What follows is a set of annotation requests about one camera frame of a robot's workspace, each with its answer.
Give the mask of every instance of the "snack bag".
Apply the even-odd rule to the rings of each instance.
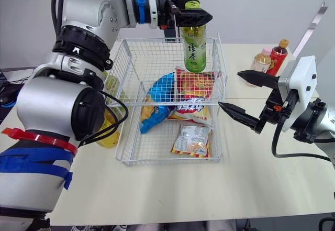
[[[211,129],[206,126],[182,126],[171,152],[189,154],[198,158],[209,157],[208,135],[210,132]]]
[[[146,102],[172,102],[174,94],[174,73],[162,76],[149,89]],[[163,121],[175,106],[143,106],[141,114],[142,134],[147,133],[153,126]]]
[[[168,119],[190,120],[211,126],[209,107],[201,103],[211,95],[215,81],[214,73],[193,73],[177,68],[176,78],[180,101],[192,101],[199,105],[179,105]]]

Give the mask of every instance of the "bottle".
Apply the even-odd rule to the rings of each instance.
[[[287,56],[287,45],[288,40],[282,39],[279,42],[279,46],[274,47],[271,51],[270,57],[271,57],[271,64],[269,69],[267,70],[267,74],[270,75],[277,75],[277,72],[281,65],[283,64],[283,61],[285,60]]]
[[[250,70],[256,70],[256,71],[265,73],[271,63],[271,58],[270,58],[271,50],[272,49],[270,47],[263,48],[262,52],[257,54],[255,58],[253,59],[253,62],[250,66]],[[247,84],[251,87],[256,87],[255,85],[251,83],[247,83]]]
[[[113,107],[111,108],[114,112],[114,114],[117,116],[117,118],[121,118],[121,116],[119,115],[120,112],[117,111],[117,108]],[[113,123],[115,123],[114,118],[111,116],[111,114],[105,110],[105,120],[104,123],[101,127],[100,130],[103,130],[109,126],[111,126]],[[120,136],[120,126],[118,127],[118,129],[116,130],[116,132],[114,132],[112,135],[108,136],[107,138],[103,138],[101,140],[99,140],[97,143],[105,148],[112,148],[115,147],[119,141],[119,136]]]
[[[197,1],[185,3],[185,9],[200,8]],[[199,73],[206,67],[206,25],[182,27],[184,40],[184,62],[187,70]]]

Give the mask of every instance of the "white wire basket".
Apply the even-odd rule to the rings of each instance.
[[[223,125],[217,122],[218,102],[225,98],[227,71],[219,39],[207,38],[206,67],[210,72],[213,89],[209,96],[201,100],[183,101],[177,90],[174,75],[174,95],[170,100],[155,102],[146,100],[148,90],[162,76],[185,69],[184,48],[181,38],[138,38],[123,39],[116,53],[114,65],[109,72],[105,88],[113,87],[109,93],[121,100],[129,108],[129,117],[122,125],[116,150],[116,158],[132,165],[176,164],[194,162],[218,162],[222,156],[222,140],[225,139]],[[119,106],[112,100],[109,107]],[[147,105],[207,105],[212,117],[213,132],[209,136],[209,157],[195,158],[191,155],[171,153],[180,127],[187,123],[181,120],[165,120],[155,125],[146,134],[140,133],[142,107]]]
[[[218,39],[207,38],[206,44],[206,68],[203,72],[213,75],[214,84],[210,97],[205,98],[202,105],[217,105],[225,97],[227,71]],[[126,106],[199,104],[194,100],[182,101],[177,91],[169,101],[146,101],[147,91],[152,85],[162,76],[175,72],[176,68],[186,70],[181,38],[123,39],[108,74],[108,77],[116,78],[107,77],[105,86],[115,86],[115,82],[120,82],[112,95]],[[110,107],[119,106],[112,100],[107,102]]]
[[[157,165],[177,163],[213,163],[220,161],[222,157],[222,144],[225,136],[223,126],[218,124],[215,117],[219,106],[210,106],[213,119],[213,132],[209,135],[209,157],[195,158],[188,154],[172,153],[171,149],[175,143],[180,128],[183,125],[194,125],[194,123],[180,120],[165,120],[155,125],[146,134],[140,134],[140,116],[142,107],[134,106],[130,111],[130,120],[122,126],[121,139],[115,157],[122,163],[133,165]]]

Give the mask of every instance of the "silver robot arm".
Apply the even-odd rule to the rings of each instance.
[[[331,161],[335,168],[335,107],[321,99],[310,102],[317,85],[315,57],[301,57],[287,64],[281,76],[258,71],[241,71],[240,77],[256,86],[272,88],[259,119],[233,104],[219,103],[234,120],[261,133],[266,122],[277,124],[272,141],[272,154],[277,158],[313,157]],[[276,151],[281,131],[293,129],[294,138],[315,143],[326,155],[311,153],[279,154]]]
[[[137,23],[201,26],[212,19],[203,9],[185,10],[187,1],[192,0],[68,1],[52,52],[18,95],[25,131],[3,132],[19,140],[0,153],[3,230],[25,230],[33,219],[30,230],[48,226],[42,220],[69,187],[77,148],[96,141],[104,121],[103,72],[113,66],[109,52],[120,29]]]

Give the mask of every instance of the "black cable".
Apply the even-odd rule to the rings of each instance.
[[[246,230],[246,228],[247,228],[247,226],[248,226],[248,223],[250,223],[250,219],[247,219],[247,221],[245,222],[245,225],[244,225],[243,230]]]
[[[283,125],[286,121],[287,117],[286,115],[283,115],[280,117],[277,127],[276,127],[276,131],[274,132],[273,135],[273,139],[272,139],[272,146],[271,146],[271,151],[273,156],[275,156],[276,158],[290,158],[290,157],[312,157],[312,158],[317,158],[317,159],[323,159],[323,160],[327,160],[330,161],[330,159],[328,157],[325,156],[321,156],[321,155],[317,155],[317,154],[311,154],[311,153],[290,153],[290,154],[277,154],[277,143],[278,143],[278,139],[279,136],[281,134]]]
[[[17,83],[17,82],[20,82],[20,81],[25,81],[25,80],[28,80],[28,76],[27,77],[25,77],[25,78],[21,78],[21,79],[19,79],[19,80],[15,80],[15,81],[10,81],[9,83]]]
[[[86,139],[82,140],[82,142],[80,143],[80,146],[87,145],[87,144],[99,141],[101,139],[104,139],[104,138],[110,136],[111,134],[113,134],[117,130],[117,126],[120,125],[123,121],[125,121],[127,119],[128,115],[129,115],[128,108],[125,106],[125,104],[123,102],[121,102],[119,99],[117,99],[117,98],[109,95],[108,93],[106,93],[104,91],[100,91],[100,92],[103,95],[108,96],[109,98],[111,98],[112,100],[114,100],[115,102],[117,102],[118,104],[120,104],[125,109],[125,115],[120,120],[117,120],[114,124],[106,127],[103,130],[100,130],[100,131],[96,132],[95,134],[92,134],[89,137],[87,137]],[[110,131],[109,133],[107,133],[105,135],[100,136],[101,134],[103,134],[103,133],[105,133],[105,132],[107,132],[109,130],[112,130],[112,131]]]
[[[319,231],[322,231],[322,230],[323,230],[323,224],[324,224],[325,222],[335,222],[335,218],[331,218],[331,217],[322,218],[322,219],[319,221]]]
[[[58,0],[56,35],[59,35],[59,33],[61,32],[62,20],[63,20],[63,6],[64,6],[64,0]]]
[[[57,0],[51,0],[51,17],[52,17],[52,23],[53,23],[55,32],[56,32],[56,27],[57,27],[56,1]]]
[[[333,143],[335,142],[335,138],[327,138],[327,139],[315,139],[314,143]]]

